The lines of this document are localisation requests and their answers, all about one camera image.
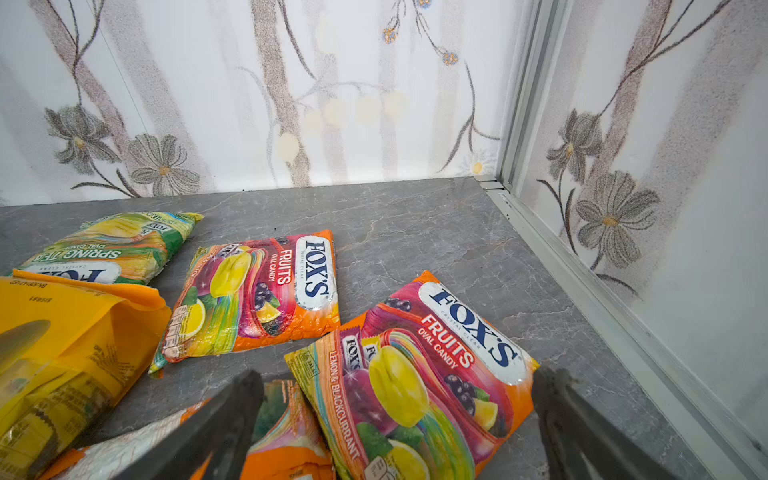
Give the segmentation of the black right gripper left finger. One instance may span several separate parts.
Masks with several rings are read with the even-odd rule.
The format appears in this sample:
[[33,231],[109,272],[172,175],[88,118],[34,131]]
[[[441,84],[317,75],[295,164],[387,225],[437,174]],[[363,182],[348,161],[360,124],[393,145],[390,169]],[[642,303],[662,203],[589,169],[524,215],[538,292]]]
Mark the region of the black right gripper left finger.
[[264,400],[261,375],[248,370],[212,397],[119,479],[238,479]]

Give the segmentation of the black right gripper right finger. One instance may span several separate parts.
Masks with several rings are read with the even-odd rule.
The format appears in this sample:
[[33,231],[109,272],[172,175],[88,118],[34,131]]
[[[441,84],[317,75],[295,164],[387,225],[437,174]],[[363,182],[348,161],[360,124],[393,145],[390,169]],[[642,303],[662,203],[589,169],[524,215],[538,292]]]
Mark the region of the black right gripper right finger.
[[567,370],[538,368],[532,399],[551,479],[674,477],[590,405]]

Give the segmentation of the orange snack bag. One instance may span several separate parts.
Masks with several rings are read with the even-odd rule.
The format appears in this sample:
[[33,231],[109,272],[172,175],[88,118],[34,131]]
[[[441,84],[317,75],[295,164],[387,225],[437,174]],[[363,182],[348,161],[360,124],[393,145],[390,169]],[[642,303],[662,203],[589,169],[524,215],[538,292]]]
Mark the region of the orange snack bag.
[[[71,449],[44,479],[114,479],[189,420],[204,402],[138,430],[91,446]],[[320,427],[294,380],[265,385],[243,471],[243,479],[333,479],[332,460]]]

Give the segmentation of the yellow mango snack bag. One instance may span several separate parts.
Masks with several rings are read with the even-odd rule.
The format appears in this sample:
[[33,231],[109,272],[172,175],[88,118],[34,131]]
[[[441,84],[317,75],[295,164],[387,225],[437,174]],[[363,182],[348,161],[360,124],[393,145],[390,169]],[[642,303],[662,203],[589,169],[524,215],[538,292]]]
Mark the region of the yellow mango snack bag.
[[1,476],[35,479],[148,369],[171,310],[134,284],[1,280]]

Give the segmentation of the Fox's fruits candy bag far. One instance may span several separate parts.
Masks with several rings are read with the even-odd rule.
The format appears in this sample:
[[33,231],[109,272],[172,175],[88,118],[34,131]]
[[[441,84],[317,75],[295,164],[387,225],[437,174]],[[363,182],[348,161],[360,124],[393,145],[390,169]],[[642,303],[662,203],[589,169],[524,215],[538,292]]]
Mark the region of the Fox's fruits candy bag far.
[[331,231],[202,247],[149,367],[319,338],[341,324]]

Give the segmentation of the fox's fruits candy bag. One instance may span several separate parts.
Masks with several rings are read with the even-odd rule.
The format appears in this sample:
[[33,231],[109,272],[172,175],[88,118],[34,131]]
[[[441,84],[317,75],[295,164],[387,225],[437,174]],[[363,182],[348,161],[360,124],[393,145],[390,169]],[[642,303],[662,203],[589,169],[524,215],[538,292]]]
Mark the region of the fox's fruits candy bag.
[[286,356],[341,479],[473,479],[533,409],[539,365],[425,272]]
[[331,231],[202,247],[149,367],[319,338],[341,324]]

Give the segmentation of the Fox's fruits candy bag near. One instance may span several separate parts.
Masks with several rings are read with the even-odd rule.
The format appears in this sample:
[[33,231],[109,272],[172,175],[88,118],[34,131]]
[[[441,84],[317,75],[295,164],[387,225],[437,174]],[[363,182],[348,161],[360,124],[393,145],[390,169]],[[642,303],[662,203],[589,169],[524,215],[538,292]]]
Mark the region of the Fox's fruits candy bag near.
[[341,479],[473,479],[533,409],[539,365],[425,272],[286,356]]

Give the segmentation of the green Fox's spring tea bag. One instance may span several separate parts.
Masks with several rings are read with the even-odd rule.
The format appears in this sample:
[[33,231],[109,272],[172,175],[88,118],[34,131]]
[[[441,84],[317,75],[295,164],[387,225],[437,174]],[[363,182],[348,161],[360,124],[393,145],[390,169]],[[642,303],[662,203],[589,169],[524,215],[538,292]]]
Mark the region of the green Fox's spring tea bag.
[[83,224],[18,269],[88,283],[147,285],[202,219],[191,212],[110,215]]

